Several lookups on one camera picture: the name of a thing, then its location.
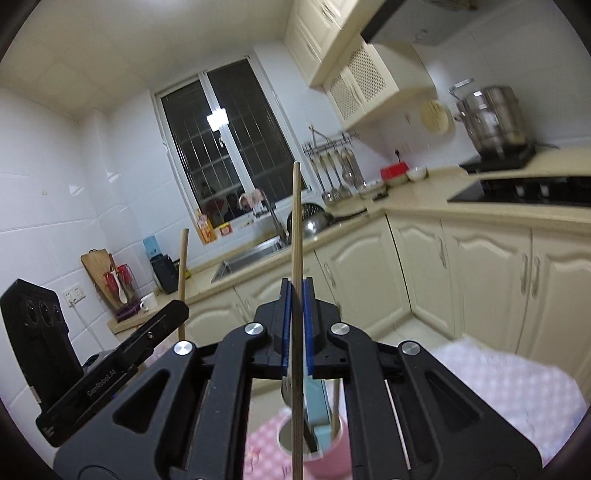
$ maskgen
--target stainless steel sink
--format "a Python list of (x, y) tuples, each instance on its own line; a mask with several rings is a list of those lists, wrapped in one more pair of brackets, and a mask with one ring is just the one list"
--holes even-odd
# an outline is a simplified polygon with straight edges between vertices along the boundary
[(212, 278), (212, 283), (219, 280), (220, 278), (225, 277), (226, 275), (232, 274), (241, 270), (243, 268), (252, 265), (263, 258), (268, 257), (269, 255), (275, 254), (280, 252), (286, 248), (286, 245), (280, 240), (278, 236), (267, 240), (257, 246), (243, 252), (239, 255), (235, 255), (232, 258), (228, 258), (220, 263), (219, 268), (216, 271), (216, 274)]

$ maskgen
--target window frame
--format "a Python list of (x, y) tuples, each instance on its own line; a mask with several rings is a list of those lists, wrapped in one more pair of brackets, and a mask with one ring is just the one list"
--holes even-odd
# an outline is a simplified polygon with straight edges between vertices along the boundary
[[(250, 53), (250, 54), (246, 54), (246, 55), (243, 54), (243, 55), (234, 57), (229, 61), (225, 61), (223, 64), (216, 66), (215, 68), (211, 68), (211, 69), (207, 69), (207, 70), (203, 70), (201, 72), (198, 72), (197, 74), (194, 74), (194, 75), (188, 77), (186, 80), (175, 83), (174, 85), (172, 85), (164, 90), (161, 90), (161, 91), (153, 94), (153, 96), (152, 96), (152, 99), (154, 101), (154, 107), (156, 110), (156, 117), (158, 120), (158, 124), (160, 126), (160, 131), (163, 134), (163, 144), (166, 148), (166, 151), (168, 154), (168, 159), (169, 159), (171, 166), (173, 168), (174, 177), (176, 178), (179, 189), (181, 190), (183, 200), (187, 206), (187, 209), (190, 212), (190, 217), (194, 223), (197, 218), (195, 212), (196, 212), (197, 208), (200, 208), (200, 205), (193, 193), (193, 189), (191, 188), (191, 185), (189, 183), (189, 179), (187, 178), (187, 174), (184, 171), (183, 163), (182, 163), (181, 158), (178, 154), (177, 147), (174, 142), (172, 132), (170, 131), (170, 127), (168, 125), (168, 120), (166, 118), (166, 114), (164, 112), (164, 105), (162, 103), (162, 98), (172, 92), (175, 92), (176, 90), (179, 90), (179, 89), (199, 80), (202, 84), (203, 90), (205, 91), (207, 102), (209, 103), (210, 107), (212, 109), (219, 108), (220, 105), (219, 105), (219, 102), (217, 101), (217, 97), (215, 96), (212, 85), (209, 82), (207, 72), (210, 72), (212, 70), (216, 70), (216, 69), (224, 67), (226, 65), (230, 65), (232, 63), (236, 63), (241, 60), (248, 61), (252, 71), (255, 74), (257, 81), (259, 82), (259, 85), (261, 86), (261, 89), (263, 91), (263, 95), (265, 96), (265, 98), (267, 99), (267, 102), (269, 103), (269, 107), (271, 108), (271, 111), (273, 112), (273, 115), (275, 115), (275, 119), (277, 120), (277, 124), (279, 125), (281, 133), (283, 134), (283, 136), (285, 138), (287, 146), (290, 149), (291, 154), (294, 157), (294, 160), (299, 161), (300, 164), (302, 165), (301, 175), (307, 185), (307, 189), (302, 190), (302, 192), (301, 192), (302, 202), (316, 202), (316, 203), (321, 203), (321, 204), (324, 203), (324, 202), (322, 202), (320, 195), (318, 194), (319, 190), (318, 190), (318, 185), (317, 185), (317, 179), (312, 175), (312, 172), (308, 168), (308, 162), (307, 162), (306, 156), (304, 155), (304, 153), (301, 149), (300, 143), (299, 143), (288, 119), (287, 119), (285, 112), (283, 111), (283, 108), (281, 107), (281, 104), (279, 103), (277, 95), (273, 91), (271, 83), (268, 80), (267, 75), (265, 74), (265, 72), (262, 68), (262, 65), (260, 64), (258, 58), (256, 57), (256, 55), (254, 53)], [(240, 179), (245, 192), (247, 192), (247, 193), (252, 192), (255, 189), (254, 184), (252, 182), (252, 179), (250, 178), (250, 175), (248, 174), (248, 171), (246, 170), (246, 165), (244, 163), (244, 159), (240, 155), (240, 152), (238, 150), (238, 146), (234, 140), (234, 137), (232, 136), (229, 125), (224, 125), (220, 129), (220, 136), (222, 137), (222, 141), (226, 145), (226, 149), (228, 150), (228, 153), (230, 154), (230, 159), (232, 160), (232, 164), (234, 165), (236, 173), (238, 174), (238, 178)], [(237, 158), (241, 159), (240, 161), (235, 161), (236, 155), (237, 155)], [(284, 198), (283, 200), (280, 200), (279, 202), (277, 202), (276, 205), (277, 205), (277, 210), (291, 211), (291, 196), (288, 196), (288, 197)], [(246, 213), (246, 214), (232, 220), (230, 222), (230, 224), (233, 225), (234, 223), (243, 223), (248, 220), (255, 220), (256, 221), (257, 219), (256, 219), (256, 217), (254, 217), (252, 212), (249, 212), (249, 213)]]

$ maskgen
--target wooden cutting board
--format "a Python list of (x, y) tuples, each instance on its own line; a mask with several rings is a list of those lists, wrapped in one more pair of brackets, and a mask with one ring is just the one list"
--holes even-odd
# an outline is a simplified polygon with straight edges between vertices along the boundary
[(123, 303), (109, 291), (103, 275), (112, 270), (111, 258), (107, 250), (91, 250), (80, 257), (84, 268), (94, 281), (100, 296), (114, 312), (117, 312)]

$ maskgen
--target beige countertop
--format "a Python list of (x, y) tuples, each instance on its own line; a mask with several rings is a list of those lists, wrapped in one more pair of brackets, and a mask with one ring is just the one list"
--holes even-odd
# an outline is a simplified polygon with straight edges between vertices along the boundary
[[(581, 207), (514, 205), (508, 203), (448, 203), (447, 199), (462, 191), (479, 178), (515, 178), (535, 176), (591, 176), (591, 148), (572, 148), (549, 151), (536, 156), (522, 170), (469, 176), (460, 167), (434, 171), (427, 179), (418, 183), (406, 183), (390, 188), (389, 197), (379, 202), (353, 197), (332, 208), (335, 215), (347, 215), (363, 207), (367, 214), (333, 226), (314, 238), (304, 241), (304, 254), (336, 238), (358, 230), (384, 213), (400, 215), (431, 216), (440, 219), (466, 220), (504, 225), (522, 225), (532, 228), (555, 230), (591, 235), (591, 209)], [(217, 264), (193, 274), (186, 283), (188, 305), (205, 299), (248, 281), (266, 271), (289, 262), (291, 249), (278, 252), (266, 259), (244, 268), (237, 273), (211, 283)], [(177, 294), (157, 297), (159, 307)], [(151, 314), (136, 316), (121, 323), (110, 320), (108, 325), (113, 333), (123, 332), (141, 325)]]

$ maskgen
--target pink cup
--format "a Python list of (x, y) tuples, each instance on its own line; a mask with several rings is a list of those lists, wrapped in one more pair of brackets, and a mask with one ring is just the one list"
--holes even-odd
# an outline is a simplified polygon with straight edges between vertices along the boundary
[[(318, 453), (307, 453), (304, 442), (304, 468), (315, 478), (337, 479), (351, 473), (351, 448), (349, 429), (341, 417), (339, 432), (330, 449)], [(291, 417), (287, 417), (277, 429), (277, 443), (283, 453), (291, 459)]]

